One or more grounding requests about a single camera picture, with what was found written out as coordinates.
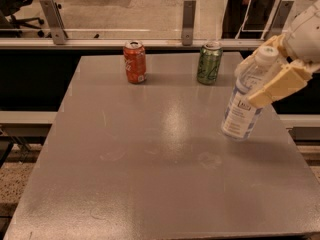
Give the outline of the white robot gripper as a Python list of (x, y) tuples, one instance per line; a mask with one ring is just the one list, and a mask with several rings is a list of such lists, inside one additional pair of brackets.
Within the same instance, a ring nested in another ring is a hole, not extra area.
[(247, 97), (252, 106), (263, 108), (298, 92), (320, 70), (320, 0), (300, 13), (284, 35), (274, 35), (260, 45), (236, 67), (234, 75), (239, 77), (256, 65), (278, 68), (286, 63), (286, 52), (294, 61), (282, 65), (271, 80)]

